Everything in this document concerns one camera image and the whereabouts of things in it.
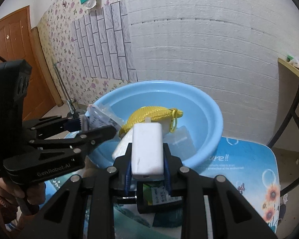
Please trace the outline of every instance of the floral wallpaper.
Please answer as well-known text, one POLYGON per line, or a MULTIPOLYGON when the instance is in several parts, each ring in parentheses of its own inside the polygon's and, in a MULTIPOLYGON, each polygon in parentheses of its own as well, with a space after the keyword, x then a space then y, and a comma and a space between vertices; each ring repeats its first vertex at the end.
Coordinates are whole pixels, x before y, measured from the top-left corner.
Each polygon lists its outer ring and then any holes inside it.
MULTIPOLYGON (((99 0, 102 6, 120 0, 99 0)), ((56 87, 64 99, 53 63, 57 63, 64 85, 71 98, 81 104, 91 104, 99 97, 126 85, 130 81, 84 77, 78 66, 70 23, 88 14, 80 0, 55 0, 38 23, 38 32, 46 63, 56 87)))

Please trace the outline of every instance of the human hand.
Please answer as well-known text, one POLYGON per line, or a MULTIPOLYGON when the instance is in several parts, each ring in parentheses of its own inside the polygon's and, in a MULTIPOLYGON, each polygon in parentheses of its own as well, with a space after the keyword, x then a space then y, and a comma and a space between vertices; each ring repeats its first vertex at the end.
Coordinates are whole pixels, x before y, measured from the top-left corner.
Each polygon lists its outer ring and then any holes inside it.
MULTIPOLYGON (((27 200, 31 205, 40 205, 45 202, 45 183, 33 185, 27 189, 27 200)), ((9 178, 0 178, 0 196, 13 205, 18 205, 16 197, 24 198, 24 191, 9 178)))

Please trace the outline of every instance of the yellow mesh bag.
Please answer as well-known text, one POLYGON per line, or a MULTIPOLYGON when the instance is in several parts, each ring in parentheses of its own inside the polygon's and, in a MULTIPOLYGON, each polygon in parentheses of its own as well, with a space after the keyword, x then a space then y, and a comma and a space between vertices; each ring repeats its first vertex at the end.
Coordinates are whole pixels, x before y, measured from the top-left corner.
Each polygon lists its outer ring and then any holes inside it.
POLYGON ((123 125, 119 131, 119 136, 121 137, 122 134, 126 134, 134 124, 144 122, 146 117, 150 117, 151 122, 160 122, 171 119, 170 132, 173 133, 177 128, 177 118, 182 116, 183 112, 175 108, 168 109, 160 106, 142 107, 131 114, 126 124, 123 125))

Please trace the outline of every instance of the wooden door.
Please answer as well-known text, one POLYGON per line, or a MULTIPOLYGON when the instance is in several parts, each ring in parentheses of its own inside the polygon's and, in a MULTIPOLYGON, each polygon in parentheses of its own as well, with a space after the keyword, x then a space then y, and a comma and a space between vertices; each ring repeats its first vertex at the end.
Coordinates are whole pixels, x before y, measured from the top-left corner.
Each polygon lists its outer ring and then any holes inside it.
POLYGON ((7 61, 25 59, 32 66, 28 93, 23 105, 23 120, 40 118, 55 106, 33 54, 29 15, 27 6, 0 20, 0 56, 7 61))

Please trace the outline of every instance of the wooden plank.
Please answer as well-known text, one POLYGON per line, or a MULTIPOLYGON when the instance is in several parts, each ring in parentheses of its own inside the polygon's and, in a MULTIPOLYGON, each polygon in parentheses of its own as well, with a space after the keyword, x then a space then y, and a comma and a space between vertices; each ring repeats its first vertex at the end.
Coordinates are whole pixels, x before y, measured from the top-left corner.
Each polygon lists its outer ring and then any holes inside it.
POLYGON ((51 92, 51 95, 52 95, 56 105, 58 107, 61 107, 63 105, 63 101, 60 97, 58 90, 56 89, 56 86, 53 82, 49 68, 46 64, 37 27, 34 27, 31 29, 30 35, 31 35, 31 41, 32 41, 32 45, 33 45, 34 57, 37 58, 38 66, 41 69, 44 80, 51 92))
POLYGON ((286 60, 283 60, 282 58, 278 58, 278 63, 280 63, 284 67, 287 67, 290 71, 292 71, 296 76, 299 77, 299 70, 294 66, 292 66, 291 64, 289 64, 286 60))

